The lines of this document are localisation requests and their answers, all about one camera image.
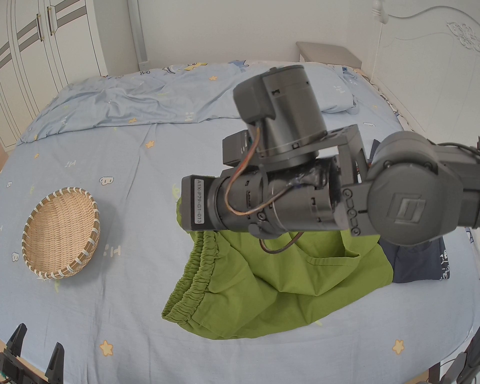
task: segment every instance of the white wardrobe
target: white wardrobe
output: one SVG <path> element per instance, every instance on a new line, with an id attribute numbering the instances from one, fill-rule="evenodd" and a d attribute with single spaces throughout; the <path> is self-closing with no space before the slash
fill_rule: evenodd
<path id="1" fill-rule="evenodd" d="M 0 0 L 0 143 L 67 84 L 138 71 L 126 0 Z"/>

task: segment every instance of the basket rim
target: basket rim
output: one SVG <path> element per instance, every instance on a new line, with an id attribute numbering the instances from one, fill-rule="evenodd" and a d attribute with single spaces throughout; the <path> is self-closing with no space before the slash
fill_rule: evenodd
<path id="1" fill-rule="evenodd" d="M 26 255 L 26 248 L 25 245 L 28 244 L 27 239 L 28 230 L 30 228 L 30 224 L 35 219 L 35 215 L 41 210 L 41 208 L 51 202 L 53 199 L 59 197 L 59 195 L 65 195 L 66 193 L 80 193 L 84 194 L 91 202 L 92 207 L 94 210 L 94 224 L 92 230 L 90 231 L 90 238 L 86 241 L 86 245 L 80 251 L 80 254 L 66 266 L 62 267 L 58 271 L 38 271 L 37 269 L 33 268 L 30 261 Z M 93 252 L 95 252 L 96 246 L 98 245 L 98 239 L 100 237 L 100 214 L 98 211 L 98 204 L 96 203 L 93 196 L 86 190 L 79 188 L 79 187 L 65 187 L 61 188 L 57 191 L 52 192 L 50 195 L 44 197 L 33 209 L 32 213 L 28 216 L 28 219 L 24 226 L 24 231 L 22 234 L 22 256 L 24 258 L 25 264 L 27 267 L 38 275 L 39 278 L 42 279 L 61 279 L 64 277 L 72 276 L 75 274 L 75 269 L 82 268 L 84 264 L 88 263 L 92 257 Z"/>

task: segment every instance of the gray stripe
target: gray stripe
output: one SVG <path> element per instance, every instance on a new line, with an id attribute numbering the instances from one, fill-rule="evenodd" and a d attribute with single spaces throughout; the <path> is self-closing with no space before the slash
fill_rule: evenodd
<path id="1" fill-rule="evenodd" d="M 27 48 L 29 45 L 32 45 L 38 40 L 38 34 L 34 34 L 30 36 L 27 40 L 25 40 L 22 44 L 18 46 L 20 52 L 22 52 L 25 48 Z"/>
<path id="2" fill-rule="evenodd" d="M 6 63 L 8 63 L 12 59 L 12 54 L 9 53 L 5 58 L 0 61 L 0 68 L 3 67 Z"/>
<path id="3" fill-rule="evenodd" d="M 62 25 L 69 23 L 72 20 L 78 19 L 79 17 L 87 14 L 87 7 L 79 8 L 73 12 L 70 12 L 68 15 L 65 15 L 57 20 L 57 29 Z"/>
<path id="4" fill-rule="evenodd" d="M 8 49 L 10 48 L 10 43 L 6 42 L 2 48 L 0 48 L 0 56 Z"/>
<path id="5" fill-rule="evenodd" d="M 72 4 L 75 4 L 77 1 L 80 0 L 63 0 L 55 6 L 55 13 L 60 12 L 62 9 L 67 8 Z"/>
<path id="6" fill-rule="evenodd" d="M 30 32 L 32 29 L 36 27 L 36 20 L 33 20 L 28 23 L 25 27 L 23 27 L 20 32 L 17 33 L 17 39 L 20 40 L 20 38 L 25 35 L 27 32 Z"/>

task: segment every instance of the carved floral ornament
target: carved floral ornament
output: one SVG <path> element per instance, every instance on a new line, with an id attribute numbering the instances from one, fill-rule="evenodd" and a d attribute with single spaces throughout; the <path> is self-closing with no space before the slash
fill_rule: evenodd
<path id="1" fill-rule="evenodd" d="M 447 23 L 447 25 L 465 48 L 480 52 L 480 40 L 475 36 L 472 28 L 466 24 L 460 25 L 459 23 Z"/>

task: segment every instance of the woven basket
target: woven basket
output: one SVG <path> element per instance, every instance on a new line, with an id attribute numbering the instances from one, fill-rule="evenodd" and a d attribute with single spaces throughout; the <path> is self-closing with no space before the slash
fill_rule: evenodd
<path id="1" fill-rule="evenodd" d="M 34 208 L 25 224 L 22 254 L 32 272 L 61 279 L 80 272 L 100 238 L 98 207 L 82 188 L 53 192 Z"/>

